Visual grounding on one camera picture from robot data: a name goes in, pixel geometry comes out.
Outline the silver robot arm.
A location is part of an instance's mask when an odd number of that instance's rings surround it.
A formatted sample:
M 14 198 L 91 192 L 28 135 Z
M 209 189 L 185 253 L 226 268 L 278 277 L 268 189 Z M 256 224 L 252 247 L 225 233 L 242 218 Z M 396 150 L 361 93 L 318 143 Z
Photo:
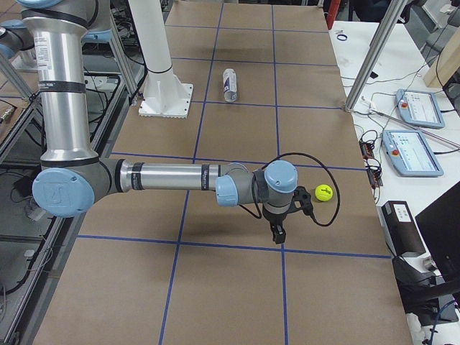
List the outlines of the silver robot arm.
M 298 172 L 275 160 L 255 171 L 243 165 L 174 165 L 103 159 L 89 139 L 83 38 L 105 24 L 100 1 L 23 1 L 22 19 L 34 38 L 47 149 L 32 194 L 48 213 L 72 218 L 102 198 L 130 190 L 212 190 L 224 207 L 255 204 L 281 244 L 293 211 Z
M 22 20 L 10 19 L 1 23 L 1 54 L 5 58 L 10 59 L 34 46 L 34 37 Z

